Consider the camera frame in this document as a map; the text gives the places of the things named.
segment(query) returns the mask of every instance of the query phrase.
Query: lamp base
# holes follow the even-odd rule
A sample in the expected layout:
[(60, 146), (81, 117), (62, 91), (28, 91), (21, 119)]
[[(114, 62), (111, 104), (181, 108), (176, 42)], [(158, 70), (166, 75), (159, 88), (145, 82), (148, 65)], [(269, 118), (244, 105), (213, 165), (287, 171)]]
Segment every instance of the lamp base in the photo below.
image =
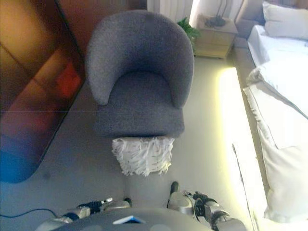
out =
[(220, 15), (218, 15), (207, 19), (205, 24), (208, 27), (224, 26), (226, 24), (226, 20), (224, 20)]

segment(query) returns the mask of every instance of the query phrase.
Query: yellow light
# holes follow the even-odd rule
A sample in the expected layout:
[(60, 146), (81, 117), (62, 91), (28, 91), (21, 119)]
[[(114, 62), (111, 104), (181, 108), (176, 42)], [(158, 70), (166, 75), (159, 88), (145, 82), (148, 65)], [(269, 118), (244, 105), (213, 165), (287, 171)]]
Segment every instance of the yellow light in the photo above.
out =
[[(243, 203), (243, 197), (246, 197), (250, 216), (262, 219), (267, 202), (237, 72), (234, 67), (226, 68), (219, 76), (222, 137), (228, 161), (229, 178), (232, 190), (234, 190), (232, 193), (238, 199), (238, 205), (243, 208), (247, 206)], [(243, 183), (240, 180), (238, 165)]]

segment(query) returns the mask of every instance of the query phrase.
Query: nightstand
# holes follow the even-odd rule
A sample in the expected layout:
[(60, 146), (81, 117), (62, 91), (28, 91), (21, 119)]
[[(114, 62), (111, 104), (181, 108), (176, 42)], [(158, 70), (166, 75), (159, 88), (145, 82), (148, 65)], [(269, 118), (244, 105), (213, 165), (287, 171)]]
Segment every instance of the nightstand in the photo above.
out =
[(201, 37), (195, 40), (195, 55), (225, 59), (238, 33), (234, 21), (224, 18), (224, 26), (208, 27), (205, 24), (207, 18), (209, 17), (198, 16), (197, 28)]

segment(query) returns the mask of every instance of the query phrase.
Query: potted plant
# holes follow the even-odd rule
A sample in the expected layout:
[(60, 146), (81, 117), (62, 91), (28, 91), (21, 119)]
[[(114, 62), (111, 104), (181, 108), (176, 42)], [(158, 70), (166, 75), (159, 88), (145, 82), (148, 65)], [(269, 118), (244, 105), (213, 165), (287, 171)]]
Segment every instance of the potted plant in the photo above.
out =
[(194, 47), (194, 40), (196, 39), (196, 37), (201, 36), (200, 31), (196, 28), (191, 27), (191, 25), (189, 25), (188, 19), (187, 17), (185, 17), (183, 20), (178, 22), (178, 25), (180, 27), (183, 28), (183, 30), (186, 32), (189, 40), (191, 41), (192, 44), (192, 49), (193, 52), (195, 51), (195, 47)]

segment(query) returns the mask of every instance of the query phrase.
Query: bed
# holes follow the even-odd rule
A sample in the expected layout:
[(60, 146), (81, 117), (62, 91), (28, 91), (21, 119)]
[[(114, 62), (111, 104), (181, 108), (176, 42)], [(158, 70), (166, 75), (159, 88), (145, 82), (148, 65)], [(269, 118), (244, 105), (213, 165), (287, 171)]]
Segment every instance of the bed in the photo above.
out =
[(247, 202), (258, 230), (308, 230), (308, 1), (270, 2), (244, 0), (236, 18), (233, 60), (267, 208)]

